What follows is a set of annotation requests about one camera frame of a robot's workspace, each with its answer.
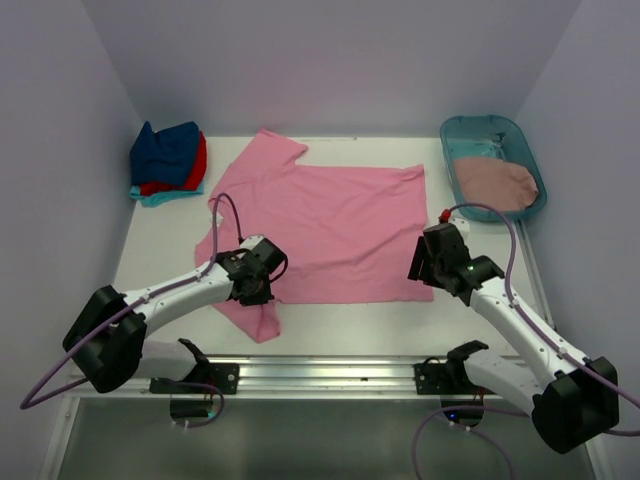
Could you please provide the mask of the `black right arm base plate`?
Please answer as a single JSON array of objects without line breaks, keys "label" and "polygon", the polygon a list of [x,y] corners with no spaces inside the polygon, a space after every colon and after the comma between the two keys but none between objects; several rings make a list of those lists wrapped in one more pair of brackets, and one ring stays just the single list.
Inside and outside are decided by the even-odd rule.
[{"label": "black right arm base plate", "polygon": [[418,395],[492,394],[491,390],[473,384],[458,360],[428,357],[413,365],[414,383]]}]

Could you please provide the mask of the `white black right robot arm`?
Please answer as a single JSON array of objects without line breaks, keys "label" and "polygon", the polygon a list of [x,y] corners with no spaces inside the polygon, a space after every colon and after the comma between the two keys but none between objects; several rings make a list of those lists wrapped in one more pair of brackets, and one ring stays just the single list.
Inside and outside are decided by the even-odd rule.
[{"label": "white black right robot arm", "polygon": [[450,350],[443,363],[415,364],[418,393],[487,389],[529,416],[542,440],[561,454],[618,425],[615,367],[604,357],[590,359],[542,320],[493,260],[470,255],[455,224],[424,230],[408,277],[459,299],[521,359],[505,360],[487,344],[470,341]]}]

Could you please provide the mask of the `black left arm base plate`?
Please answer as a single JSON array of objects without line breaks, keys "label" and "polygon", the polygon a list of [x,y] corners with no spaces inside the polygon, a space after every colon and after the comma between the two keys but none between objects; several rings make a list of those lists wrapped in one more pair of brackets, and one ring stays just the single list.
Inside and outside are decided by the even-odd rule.
[{"label": "black left arm base plate", "polygon": [[238,364],[208,363],[196,366],[183,380],[168,382],[165,379],[152,379],[149,391],[152,394],[174,395],[211,393],[210,389],[195,386],[197,383],[213,386],[223,395],[234,395],[237,393],[239,379]]}]

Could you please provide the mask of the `pink t-shirt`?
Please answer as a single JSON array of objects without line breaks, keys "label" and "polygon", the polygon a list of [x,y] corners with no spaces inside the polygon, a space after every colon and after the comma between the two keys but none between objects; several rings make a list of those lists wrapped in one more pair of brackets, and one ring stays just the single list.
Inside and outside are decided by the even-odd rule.
[{"label": "pink t-shirt", "polygon": [[211,192],[217,230],[195,246],[195,263],[262,234],[288,257],[272,287],[284,304],[431,302],[407,277],[428,222],[425,170],[300,164],[306,145],[262,130]]}]

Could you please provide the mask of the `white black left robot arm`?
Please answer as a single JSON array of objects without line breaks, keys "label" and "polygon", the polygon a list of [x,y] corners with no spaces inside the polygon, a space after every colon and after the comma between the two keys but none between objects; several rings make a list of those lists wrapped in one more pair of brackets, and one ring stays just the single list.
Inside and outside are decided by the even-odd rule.
[{"label": "white black left robot arm", "polygon": [[96,290],[63,340],[64,350],[100,394],[133,378],[150,379],[154,393],[204,392],[214,368],[195,344],[151,335],[209,304],[254,307],[273,300],[271,284],[288,267],[286,254],[264,236],[245,239],[173,280],[121,293]]}]

